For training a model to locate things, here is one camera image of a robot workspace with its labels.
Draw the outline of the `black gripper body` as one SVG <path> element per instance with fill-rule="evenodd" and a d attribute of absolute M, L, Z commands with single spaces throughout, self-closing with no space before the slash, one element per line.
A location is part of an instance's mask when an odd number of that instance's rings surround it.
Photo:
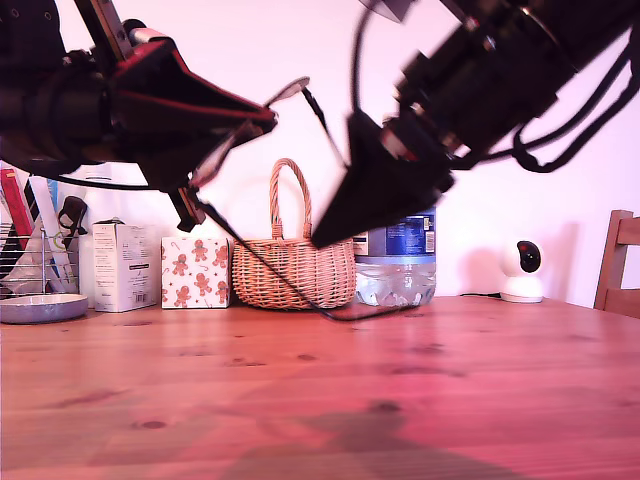
<path fill-rule="evenodd" d="M 575 74 L 570 5 L 452 5 L 460 26 L 398 84 L 394 133 L 404 156 L 487 152 L 543 114 Z"/>

